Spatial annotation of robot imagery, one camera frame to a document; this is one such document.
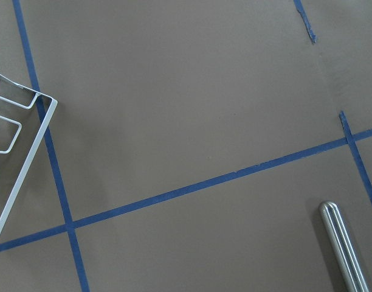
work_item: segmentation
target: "floor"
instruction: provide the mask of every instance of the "floor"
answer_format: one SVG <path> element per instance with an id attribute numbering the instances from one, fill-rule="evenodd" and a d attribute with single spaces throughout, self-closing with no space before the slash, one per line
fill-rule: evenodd
<path id="1" fill-rule="evenodd" d="M 0 291 L 346 291 L 324 200 L 372 290 L 372 0 L 302 4 L 315 44 L 292 0 L 0 0 L 0 73 L 59 101 Z"/>

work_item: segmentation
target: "white rack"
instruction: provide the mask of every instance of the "white rack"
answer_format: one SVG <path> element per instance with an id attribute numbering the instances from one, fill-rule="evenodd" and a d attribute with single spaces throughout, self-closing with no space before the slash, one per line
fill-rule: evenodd
<path id="1" fill-rule="evenodd" d="M 6 82 L 6 83 L 9 83 L 19 89 L 22 89 L 22 90 L 25 90 L 25 91 L 30 91 L 33 93 L 33 98 L 31 99 L 31 101 L 29 102 L 28 105 L 23 105 L 22 103 L 18 103 L 18 102 L 15 102 L 13 100 L 10 100 L 6 97 L 3 97 L 3 96 L 0 96 L 0 100 L 2 100 L 3 102 L 7 102 L 13 106 L 17 106 L 19 108 L 22 108 L 22 109 L 25 109 L 25 110 L 31 110 L 35 104 L 35 102 L 38 100 L 38 98 L 48 98 L 50 100 L 50 104 L 48 106 L 48 109 L 47 109 L 47 112 L 46 112 L 46 115 L 44 116 L 44 119 L 41 121 L 41 125 L 39 127 L 39 130 L 32 142 L 32 145 L 30 147 L 30 150 L 27 154 L 27 157 L 21 167 L 21 170 L 20 170 L 20 173 L 16 179 L 16 182 L 12 188 L 12 191 L 10 192 L 10 195 L 8 197 L 8 200 L 5 204 L 5 207 L 4 207 L 4 210 L 2 211 L 2 214 L 0 216 L 0 234 L 1 234 L 1 231 L 5 225 L 5 222 L 8 218 L 8 215 L 10 213 L 10 210 L 12 209 L 12 206 L 13 206 L 13 203 L 15 202 L 16 200 L 16 197 L 17 197 L 17 194 L 22 186 L 22 183 L 24 181 L 24 178 L 26 177 L 26 174 L 28 172 L 28 169 L 32 163 L 32 160 L 33 158 L 35 157 L 35 154 L 36 154 L 36 151 L 37 149 L 39 148 L 39 145 L 40 145 L 40 142 L 47 130 L 47 127 L 48 127 L 48 124 L 50 123 L 50 120 L 51 120 L 51 117 L 53 115 L 53 112 L 55 111 L 55 108 L 57 107 L 57 101 L 52 98 L 51 96 L 47 96 L 41 92 L 38 92 L 38 91 L 35 91 L 31 88 L 28 88 L 28 87 L 25 87 L 23 85 L 20 85 L 16 82 L 13 82 L 11 80 L 9 80 L 8 78 L 6 78 L 5 76 L 1 75 L 0 74 L 0 80 Z M 0 119 L 6 121 L 6 122 L 9 122 L 9 123 L 13 123 L 17 126 L 17 131 L 8 147 L 8 149 L 6 150 L 0 150 L 0 155 L 6 155 L 8 154 L 12 148 L 14 147 L 14 144 L 20 134 L 20 131 L 21 131 L 21 128 L 22 128 L 22 125 L 21 123 L 19 123 L 18 121 L 16 120 L 13 120 L 13 119 L 9 119 L 8 117 L 4 117 L 4 116 L 1 116 L 0 115 Z"/>

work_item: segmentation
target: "blue tape strip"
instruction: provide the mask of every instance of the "blue tape strip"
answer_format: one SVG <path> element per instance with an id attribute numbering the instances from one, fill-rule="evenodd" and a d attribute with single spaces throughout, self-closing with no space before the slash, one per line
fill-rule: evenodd
<path id="1" fill-rule="evenodd" d="M 15 9 L 17 25 L 18 25 L 18 29 L 19 29 L 19 33 L 21 37 L 22 47 L 24 49 L 24 56 L 27 62 L 27 68 L 28 68 L 30 81 L 31 81 L 33 89 L 40 91 L 39 82 L 38 82 L 38 78 L 36 75 L 35 64 L 33 62 L 32 53 L 30 50 L 29 39 L 28 39 L 28 35 L 27 35 L 25 23 L 24 23 L 24 17 L 22 14 L 20 1 L 19 0 L 12 0 L 12 1 L 13 1 L 13 7 Z M 43 121 L 44 116 L 46 115 L 46 110 L 44 109 L 44 104 L 41 99 L 38 99 L 36 101 L 36 107 L 38 110 L 40 121 Z M 55 184 L 57 187 L 58 196 L 59 196 L 61 208 L 63 211 L 63 217 L 66 222 L 66 230 L 69 236 L 71 250 L 72 250 L 73 257 L 74 257 L 75 267 L 77 269 L 77 274 L 78 274 L 78 278 L 80 281 L 81 289 L 82 291 L 90 291 L 88 279 L 86 277 L 86 273 L 85 273 L 84 266 L 83 266 L 83 260 L 82 260 L 80 248 L 78 245 L 77 235 L 75 233 L 75 229 L 72 227 L 72 215 L 71 215 L 69 203 L 67 200 L 66 191 L 64 188 L 63 180 L 62 180 L 62 175 L 60 172 L 58 159 L 57 159 L 57 155 L 55 152 L 55 148 L 53 146 L 52 136 L 51 136 L 51 132 L 49 128 L 47 128 L 46 130 L 46 133 L 44 135 L 44 140 L 46 141 L 46 147 L 47 147 L 47 151 L 48 151 L 48 155 L 49 155 L 49 159 L 51 163 L 52 173 L 55 179 Z"/>
<path id="2" fill-rule="evenodd" d="M 305 24 L 306 31 L 308 32 L 308 35 L 310 37 L 310 40 L 312 41 L 312 44 L 315 44 L 317 42 L 317 36 L 314 34 L 312 30 L 312 26 L 310 25 L 308 16 L 306 15 L 305 9 L 302 6 L 301 0 L 294 0 L 295 8 L 301 14 L 303 23 Z"/>
<path id="3" fill-rule="evenodd" d="M 341 138 L 339 140 L 335 140 L 332 142 L 328 142 L 316 147 L 312 147 L 306 150 L 302 150 L 293 154 L 289 154 L 277 159 L 273 159 L 261 164 L 257 164 L 246 169 L 241 169 L 237 172 L 227 173 L 226 175 L 217 176 L 216 178 L 211 178 L 206 181 L 201 181 L 196 184 L 192 184 L 187 187 L 183 187 L 177 190 L 173 190 L 171 192 L 163 193 L 158 196 L 153 196 L 151 198 L 147 198 L 132 204 L 128 204 L 126 206 L 118 207 L 109 211 L 105 211 L 99 213 L 97 215 L 89 216 L 74 222 L 75 228 L 80 228 L 89 224 L 93 224 L 99 221 L 103 221 L 112 217 L 119 216 L 121 214 L 125 214 L 128 212 L 132 212 L 144 207 L 152 206 L 154 204 L 158 204 L 173 198 L 177 198 L 179 196 L 183 196 L 189 193 L 193 193 L 202 189 L 206 189 L 208 187 L 215 186 L 217 184 L 222 184 L 227 181 L 231 181 L 233 179 L 241 178 L 246 175 L 251 175 L 256 172 L 261 172 L 262 170 L 271 169 L 272 167 L 276 167 L 288 162 L 292 162 L 301 158 L 309 157 L 312 155 L 316 155 L 317 153 L 321 153 L 324 151 L 328 151 L 346 144 L 346 140 Z"/>
<path id="4" fill-rule="evenodd" d="M 50 228 L 44 231 L 40 231 L 31 235 L 27 235 L 24 237 L 20 237 L 14 240 L 10 240 L 9 242 L 4 242 L 0 244 L 0 252 L 6 251 L 8 249 L 16 248 L 18 246 L 26 245 L 31 242 L 37 242 L 38 240 L 42 240 L 54 235 L 58 235 L 61 233 L 66 232 L 66 226 L 60 225 L 54 228 Z"/>
<path id="5" fill-rule="evenodd" d="M 360 177 L 362 178 L 364 187 L 366 188 L 368 197 L 370 198 L 370 201 L 372 204 L 372 184 L 371 184 L 370 178 L 368 177 L 366 168 L 364 167 L 364 163 L 363 163 L 362 157 L 360 156 L 359 149 L 356 146 L 354 137 L 350 129 L 350 125 L 348 124 L 348 121 L 343 111 L 340 113 L 339 117 L 343 125 L 343 130 L 344 130 L 346 141 L 348 143 L 348 146 L 350 146 L 350 150 L 355 160 L 356 167 L 360 173 Z"/>
<path id="6" fill-rule="evenodd" d="M 355 140 L 362 140 L 362 139 L 366 139 L 368 137 L 372 137 L 372 129 L 370 129 L 368 131 L 357 133 L 353 137 L 354 137 Z M 317 153 L 328 151 L 328 150 L 331 150 L 333 148 L 337 148 L 337 147 L 340 147 L 340 146 L 343 146 L 343 145 L 346 145 L 346 144 L 347 144 L 347 141 L 344 138 L 336 140 L 336 141 L 332 141 L 330 143 L 322 144 L 322 145 L 319 145 L 319 146 L 316 146 L 316 147 L 313 147 L 313 148 L 310 148 L 310 149 L 307 149 L 307 150 L 304 150 L 304 151 L 300 151 L 300 152 L 293 153 L 291 155 L 287 155 L 287 156 L 285 156 L 287 161 L 286 162 L 281 161 L 282 163 L 279 163 L 277 165 L 288 163 L 288 162 L 298 160 L 298 159 L 301 159 L 301 158 L 306 158 L 310 155 L 315 155 Z M 250 171 L 251 169 L 255 169 L 257 167 L 258 167 L 258 165 L 254 165 L 254 166 L 249 167 L 248 170 Z M 268 169 L 268 168 L 272 168 L 272 167 L 274 167 L 274 164 L 271 164 L 270 167 L 262 167 L 258 171 L 262 171 L 264 169 Z M 250 172 L 250 174 L 251 173 L 256 173 L 258 171 L 255 169 L 254 171 Z M 105 220 L 107 218 L 112 218 L 112 217 L 115 217 L 115 216 L 118 216 L 118 215 L 121 215 L 121 214 L 124 214 L 124 213 L 127 213 L 127 212 L 131 212 L 132 210 L 138 210 L 138 209 L 141 209 L 142 207 L 150 206 L 151 205 L 150 203 L 153 202 L 153 198 L 145 199 L 145 200 L 133 203 L 133 204 L 129 204 L 129 205 L 126 205 L 126 206 L 123 206 L 123 207 L 120 207 L 120 208 L 115 208 L 115 209 L 110 210 L 110 211 L 106 211 L 106 212 L 103 212 L 103 213 L 100 213 L 100 214 L 97 214 L 97 215 L 93 215 L 93 216 L 90 216 L 90 217 L 83 218 L 81 220 L 77 220 L 77 221 L 74 222 L 74 227 L 79 228 L 79 227 L 87 226 L 89 224 L 93 224 L 93 223 Z M 21 238 L 18 238 L 16 240 L 12 240 L 10 242 L 1 243 L 0 244 L 0 251 L 5 251 L 5 250 L 8 250 L 8 249 L 12 249 L 12 248 L 15 248 L 17 246 L 25 245 L 25 244 L 28 244 L 28 243 L 31 243 L 31 242 L 34 242 L 34 241 L 37 241 L 37 240 L 41 240 L 43 238 L 47 238 L 47 237 L 50 237 L 50 236 L 53 236 L 53 235 L 57 235 L 60 232 L 64 232 L 64 231 L 59 232 L 58 228 L 64 228 L 64 231 L 67 231 L 67 229 L 65 228 L 65 225 L 62 225 L 62 226 L 59 226 L 59 227 L 48 229 L 46 231 L 38 232 L 36 234 L 27 235 L 25 237 L 21 237 Z"/>

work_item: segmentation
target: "dish rack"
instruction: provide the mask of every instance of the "dish rack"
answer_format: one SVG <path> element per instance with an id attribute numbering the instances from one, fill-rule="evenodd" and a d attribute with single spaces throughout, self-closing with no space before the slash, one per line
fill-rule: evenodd
<path id="1" fill-rule="evenodd" d="M 8 103 L 9 105 L 17 106 L 18 108 L 22 108 L 24 110 L 31 110 L 33 108 L 34 104 L 36 104 L 36 101 L 38 101 L 39 99 L 46 98 L 46 99 L 50 100 L 50 103 L 49 103 L 47 111 L 44 115 L 44 118 L 41 119 L 41 124 L 40 124 L 40 127 L 38 129 L 38 132 L 37 132 L 37 134 L 36 134 L 36 136 L 35 136 L 35 138 L 32 142 L 32 145 L 29 149 L 29 152 L 28 152 L 28 154 L 27 154 L 27 156 L 24 160 L 24 163 L 21 167 L 19 175 L 17 176 L 17 179 L 16 179 L 16 181 L 13 185 L 13 188 L 10 192 L 8 200 L 7 200 L 7 202 L 4 206 L 4 209 L 2 211 L 2 214 L 0 216 L 0 234 L 1 234 L 1 231 L 2 231 L 2 229 L 5 225 L 5 222 L 8 218 L 8 215 L 9 215 L 9 213 L 10 213 L 12 207 L 13 207 L 13 203 L 16 200 L 17 194 L 18 194 L 18 192 L 19 192 L 19 190 L 22 186 L 22 183 L 24 181 L 24 178 L 26 177 L 28 169 L 29 169 L 29 167 L 30 167 L 30 165 L 33 161 L 33 158 L 35 157 L 37 149 L 39 148 L 40 142 L 41 142 L 41 140 L 42 140 L 42 138 L 43 138 L 43 136 L 44 136 L 44 134 L 47 130 L 47 127 L 50 123 L 50 120 L 53 116 L 53 113 L 55 111 L 55 108 L 57 107 L 58 102 L 51 96 L 47 96 L 47 95 L 45 95 L 41 92 L 38 92 L 38 91 L 33 90 L 31 88 L 20 85 L 16 82 L 13 82 L 13 81 L 11 81 L 10 79 L 6 78 L 5 76 L 3 76 L 1 74 L 0 74 L 0 82 L 8 83 L 10 86 L 14 86 L 14 87 L 18 88 L 19 90 L 22 90 L 26 93 L 30 93 L 30 95 L 32 96 L 31 97 L 32 99 L 29 100 L 29 102 L 27 104 L 19 103 L 19 102 L 16 102 L 16 101 L 12 100 L 12 99 L 6 98 L 4 96 L 0 96 L 0 101 Z M 15 146 L 17 138 L 20 135 L 22 125 L 17 120 L 13 120 L 13 119 L 10 119 L 10 118 L 2 116 L 2 115 L 0 115 L 0 119 L 4 120 L 5 122 L 11 123 L 16 127 L 16 132 L 13 135 L 13 138 L 12 138 L 8 148 L 6 150 L 0 150 L 0 155 L 8 155 L 11 152 L 12 148 Z"/>

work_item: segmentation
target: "silver metal cylinder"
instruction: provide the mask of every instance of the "silver metal cylinder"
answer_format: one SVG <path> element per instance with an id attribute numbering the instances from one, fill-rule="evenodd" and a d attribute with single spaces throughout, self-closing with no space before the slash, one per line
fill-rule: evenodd
<path id="1" fill-rule="evenodd" d="M 369 292 L 339 208 L 326 201 L 320 205 L 320 213 L 348 291 Z"/>

